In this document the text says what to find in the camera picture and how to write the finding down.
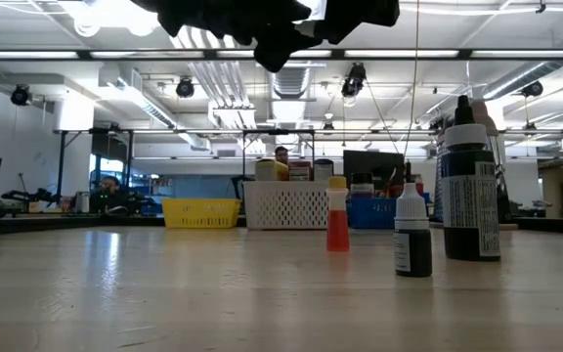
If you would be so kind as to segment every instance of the small bottle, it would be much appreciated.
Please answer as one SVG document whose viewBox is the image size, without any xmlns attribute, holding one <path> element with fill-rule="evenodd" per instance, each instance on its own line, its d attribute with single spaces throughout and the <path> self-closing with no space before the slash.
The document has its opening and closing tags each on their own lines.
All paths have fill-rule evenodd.
<svg viewBox="0 0 563 352">
<path fill-rule="evenodd" d="M 326 190 L 329 199 L 329 218 L 327 221 L 327 250 L 349 251 L 349 226 L 347 223 L 346 199 L 347 179 L 330 177 Z"/>
<path fill-rule="evenodd" d="M 372 174 L 354 173 L 351 175 L 351 198 L 373 198 L 375 185 L 372 183 Z"/>
<path fill-rule="evenodd" d="M 460 96 L 455 126 L 445 132 L 441 157 L 442 203 L 447 257 L 500 260 L 495 157 L 485 150 L 486 126 L 475 123 L 466 96 Z"/>
<path fill-rule="evenodd" d="M 411 165 L 406 163 L 406 184 L 397 198 L 395 217 L 395 272 L 414 278 L 431 276 L 431 232 L 425 199 L 411 181 Z"/>
</svg>

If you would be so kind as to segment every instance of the white basket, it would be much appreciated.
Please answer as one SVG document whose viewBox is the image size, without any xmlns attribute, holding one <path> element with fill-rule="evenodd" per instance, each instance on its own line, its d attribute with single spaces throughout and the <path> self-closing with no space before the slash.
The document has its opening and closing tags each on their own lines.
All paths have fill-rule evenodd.
<svg viewBox="0 0 563 352">
<path fill-rule="evenodd" d="M 257 230 L 327 228 L 328 182 L 244 183 L 246 226 Z"/>
</svg>

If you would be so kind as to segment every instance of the red liquid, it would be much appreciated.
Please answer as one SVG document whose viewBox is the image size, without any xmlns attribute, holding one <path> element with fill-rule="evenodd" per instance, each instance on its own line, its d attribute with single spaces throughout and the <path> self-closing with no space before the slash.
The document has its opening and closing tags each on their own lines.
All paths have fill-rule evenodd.
<svg viewBox="0 0 563 352">
<path fill-rule="evenodd" d="M 329 211 L 327 250 L 349 251 L 349 227 L 347 225 L 347 212 L 344 210 Z"/>
</svg>

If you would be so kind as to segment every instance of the black dropper bottle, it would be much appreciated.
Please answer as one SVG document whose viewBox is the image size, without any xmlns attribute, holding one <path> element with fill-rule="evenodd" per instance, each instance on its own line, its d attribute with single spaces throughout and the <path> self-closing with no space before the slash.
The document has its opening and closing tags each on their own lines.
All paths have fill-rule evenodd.
<svg viewBox="0 0 563 352">
<path fill-rule="evenodd" d="M 455 126 L 441 158 L 445 251 L 460 260 L 500 260 L 495 158 L 486 126 L 475 123 L 468 97 L 457 99 Z"/>
<path fill-rule="evenodd" d="M 411 179 L 411 164 L 406 162 L 406 184 L 397 198 L 395 217 L 395 272 L 415 278 L 431 276 L 431 232 L 425 199 Z"/>
</svg>

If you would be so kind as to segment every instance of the yellow basket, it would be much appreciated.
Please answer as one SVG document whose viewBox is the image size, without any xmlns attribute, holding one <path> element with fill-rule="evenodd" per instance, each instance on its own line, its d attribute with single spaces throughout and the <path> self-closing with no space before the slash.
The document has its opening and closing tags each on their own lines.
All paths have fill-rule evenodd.
<svg viewBox="0 0 563 352">
<path fill-rule="evenodd" d="M 164 199 L 164 224 L 170 229 L 231 229 L 238 221 L 238 199 Z"/>
</svg>

